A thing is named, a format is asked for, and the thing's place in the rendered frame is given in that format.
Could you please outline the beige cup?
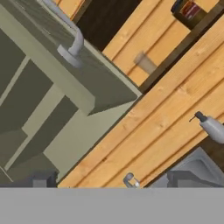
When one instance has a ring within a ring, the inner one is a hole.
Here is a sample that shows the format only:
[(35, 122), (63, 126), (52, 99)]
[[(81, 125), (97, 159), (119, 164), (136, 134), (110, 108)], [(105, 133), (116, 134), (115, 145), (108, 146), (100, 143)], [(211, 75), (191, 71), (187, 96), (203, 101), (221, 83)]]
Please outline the beige cup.
[(144, 52), (140, 52), (134, 58), (134, 63), (148, 75), (151, 75), (157, 69), (156, 64)]

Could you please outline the grey sink basin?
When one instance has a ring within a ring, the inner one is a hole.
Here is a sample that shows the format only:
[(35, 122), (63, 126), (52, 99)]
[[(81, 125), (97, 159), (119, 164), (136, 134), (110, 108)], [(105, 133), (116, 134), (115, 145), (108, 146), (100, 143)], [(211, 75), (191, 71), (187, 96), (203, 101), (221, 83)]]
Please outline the grey sink basin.
[(176, 164), (171, 166), (153, 182), (149, 183), (147, 187), (168, 187), (167, 172), (171, 171), (192, 172), (200, 179), (204, 179), (224, 186), (224, 172), (201, 147), (198, 147), (196, 150), (180, 159)]

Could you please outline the grey tap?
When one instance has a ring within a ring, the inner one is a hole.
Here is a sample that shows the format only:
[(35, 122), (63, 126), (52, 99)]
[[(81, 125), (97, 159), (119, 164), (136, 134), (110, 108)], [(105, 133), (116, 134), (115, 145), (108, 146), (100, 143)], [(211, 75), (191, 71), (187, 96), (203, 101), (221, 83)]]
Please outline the grey tap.
[(122, 182), (128, 188), (138, 188), (140, 186), (140, 182), (135, 178), (135, 176), (132, 172), (127, 173), (126, 176), (123, 178)]

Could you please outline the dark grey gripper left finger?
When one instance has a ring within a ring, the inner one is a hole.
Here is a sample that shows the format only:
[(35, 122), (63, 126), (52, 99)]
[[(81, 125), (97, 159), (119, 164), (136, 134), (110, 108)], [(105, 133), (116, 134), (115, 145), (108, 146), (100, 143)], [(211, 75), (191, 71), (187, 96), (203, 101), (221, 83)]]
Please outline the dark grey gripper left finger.
[(0, 188), (22, 188), (22, 187), (35, 187), (35, 188), (47, 188), (57, 186), (58, 173), (56, 171), (37, 171), (32, 175), (22, 178), (17, 181), (13, 181), (9, 184), (0, 184)]

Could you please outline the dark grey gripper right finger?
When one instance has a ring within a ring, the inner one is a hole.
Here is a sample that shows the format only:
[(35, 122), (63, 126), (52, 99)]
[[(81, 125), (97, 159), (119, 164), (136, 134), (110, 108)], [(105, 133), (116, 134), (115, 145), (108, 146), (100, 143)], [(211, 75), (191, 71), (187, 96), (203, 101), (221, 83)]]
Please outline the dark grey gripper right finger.
[(168, 171), (167, 179), (167, 186), (174, 188), (224, 188), (224, 185), (201, 179), (190, 171)]

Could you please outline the dark jar with red label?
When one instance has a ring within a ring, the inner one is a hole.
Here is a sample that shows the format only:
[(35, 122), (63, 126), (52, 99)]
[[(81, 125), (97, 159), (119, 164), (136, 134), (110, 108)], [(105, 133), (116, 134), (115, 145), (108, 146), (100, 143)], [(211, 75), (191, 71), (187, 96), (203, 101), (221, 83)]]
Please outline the dark jar with red label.
[(198, 6), (194, 0), (176, 0), (171, 7), (171, 13), (190, 30), (207, 15), (207, 12)]

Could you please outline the grey soap dispenser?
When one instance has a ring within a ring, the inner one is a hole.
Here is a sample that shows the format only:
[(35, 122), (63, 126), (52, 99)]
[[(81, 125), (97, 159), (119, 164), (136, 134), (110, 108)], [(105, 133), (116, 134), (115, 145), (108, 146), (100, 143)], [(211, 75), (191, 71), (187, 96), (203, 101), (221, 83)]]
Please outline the grey soap dispenser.
[(197, 111), (190, 121), (194, 118), (199, 120), (199, 126), (218, 144), (224, 144), (224, 125), (210, 115), (204, 115)]

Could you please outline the olive green open cabinet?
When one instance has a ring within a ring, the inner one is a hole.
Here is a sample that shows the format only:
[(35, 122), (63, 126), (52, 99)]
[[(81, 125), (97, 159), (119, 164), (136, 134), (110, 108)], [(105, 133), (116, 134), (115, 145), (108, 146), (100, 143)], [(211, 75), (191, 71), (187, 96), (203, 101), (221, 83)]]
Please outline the olive green open cabinet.
[(0, 29), (0, 186), (37, 171), (65, 174), (71, 165), (54, 164), (60, 149), (50, 152), (56, 136), (74, 124), (82, 111), (33, 59)]

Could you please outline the dark brown wall panel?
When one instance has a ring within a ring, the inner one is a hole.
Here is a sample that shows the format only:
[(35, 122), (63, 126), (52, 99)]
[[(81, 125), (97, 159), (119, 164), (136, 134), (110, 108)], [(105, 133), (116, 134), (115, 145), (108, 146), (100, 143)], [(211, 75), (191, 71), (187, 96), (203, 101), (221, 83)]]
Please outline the dark brown wall panel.
[(84, 39), (101, 52), (142, 0), (84, 0), (73, 16)]

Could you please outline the dark brown wooden shelf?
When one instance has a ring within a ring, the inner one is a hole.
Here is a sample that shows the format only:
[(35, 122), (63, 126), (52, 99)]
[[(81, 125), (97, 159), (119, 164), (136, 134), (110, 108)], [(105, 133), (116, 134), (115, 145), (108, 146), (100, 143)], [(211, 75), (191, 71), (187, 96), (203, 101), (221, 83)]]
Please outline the dark brown wooden shelf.
[(190, 31), (180, 44), (165, 58), (157, 69), (141, 84), (140, 92), (148, 93), (178, 61), (201, 39), (201, 37), (224, 14), (224, 0), (219, 2), (207, 13), (207, 15)]

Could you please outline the olive green cabinet door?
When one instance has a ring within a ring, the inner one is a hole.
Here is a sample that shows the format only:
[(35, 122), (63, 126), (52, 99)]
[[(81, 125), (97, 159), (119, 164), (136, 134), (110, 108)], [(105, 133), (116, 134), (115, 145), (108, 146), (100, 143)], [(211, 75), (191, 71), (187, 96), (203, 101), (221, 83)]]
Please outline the olive green cabinet door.
[(123, 72), (88, 42), (77, 53), (78, 29), (63, 21), (47, 0), (0, 0), (0, 95), (22, 61), (13, 96), (35, 106), (55, 86), (63, 103), (86, 115), (135, 102), (140, 92)]

